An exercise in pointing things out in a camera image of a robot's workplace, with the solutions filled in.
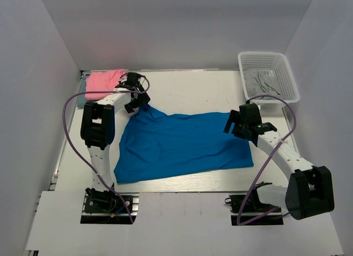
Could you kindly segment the blue t shirt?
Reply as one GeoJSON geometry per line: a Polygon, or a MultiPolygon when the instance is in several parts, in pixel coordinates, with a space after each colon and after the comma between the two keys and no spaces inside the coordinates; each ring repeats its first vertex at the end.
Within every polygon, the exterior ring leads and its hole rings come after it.
{"type": "Polygon", "coordinates": [[[131,116],[114,169],[121,184],[253,166],[249,142],[224,133],[227,113],[167,115],[149,105],[131,116]]]}

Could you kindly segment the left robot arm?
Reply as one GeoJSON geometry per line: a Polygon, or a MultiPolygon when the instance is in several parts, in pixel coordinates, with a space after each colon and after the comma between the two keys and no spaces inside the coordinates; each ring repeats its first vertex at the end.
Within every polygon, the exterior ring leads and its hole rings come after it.
{"type": "Polygon", "coordinates": [[[83,108],[80,135],[90,155],[93,188],[98,190],[114,188],[109,153],[115,137],[115,114],[121,109],[135,113],[151,100],[147,94],[150,83],[146,76],[128,72],[122,78],[113,90],[97,91],[104,97],[86,102],[83,108]]]}

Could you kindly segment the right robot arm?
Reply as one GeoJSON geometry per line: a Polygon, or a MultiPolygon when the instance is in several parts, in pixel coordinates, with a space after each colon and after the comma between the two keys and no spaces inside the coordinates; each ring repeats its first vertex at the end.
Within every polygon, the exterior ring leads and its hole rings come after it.
{"type": "Polygon", "coordinates": [[[330,170],[315,166],[289,146],[273,124],[262,121],[256,104],[246,103],[239,110],[231,110],[224,132],[252,142],[267,154],[266,163],[274,161],[288,180],[286,187],[254,181],[245,197],[229,197],[233,212],[268,215],[285,209],[294,219],[301,220],[334,210],[330,170]]]}

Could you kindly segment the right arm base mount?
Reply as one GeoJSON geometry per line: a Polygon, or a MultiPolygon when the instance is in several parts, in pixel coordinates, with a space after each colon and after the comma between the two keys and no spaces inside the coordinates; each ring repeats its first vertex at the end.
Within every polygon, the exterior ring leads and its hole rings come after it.
{"type": "MultiPolygon", "coordinates": [[[[245,197],[244,194],[234,194],[234,195],[229,195],[224,200],[224,203],[230,207],[232,226],[238,226],[237,217],[244,197],[245,197]]],[[[253,217],[256,217],[265,212],[268,212],[273,208],[274,208],[273,205],[260,203],[257,197],[250,197],[244,206],[243,212],[241,214],[240,222],[242,223],[247,220],[250,220],[253,217]]],[[[272,213],[269,213],[266,216],[256,221],[250,222],[249,224],[247,224],[247,226],[279,226],[283,224],[284,224],[284,221],[282,217],[282,211],[281,211],[281,208],[278,208],[272,213]]]]}

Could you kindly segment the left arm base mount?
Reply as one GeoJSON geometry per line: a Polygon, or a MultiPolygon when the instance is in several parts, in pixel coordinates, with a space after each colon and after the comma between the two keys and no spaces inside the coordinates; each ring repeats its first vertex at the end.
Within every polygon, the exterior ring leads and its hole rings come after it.
{"type": "Polygon", "coordinates": [[[114,193],[86,188],[80,223],[84,225],[131,225],[138,212],[138,194],[114,193]]]}

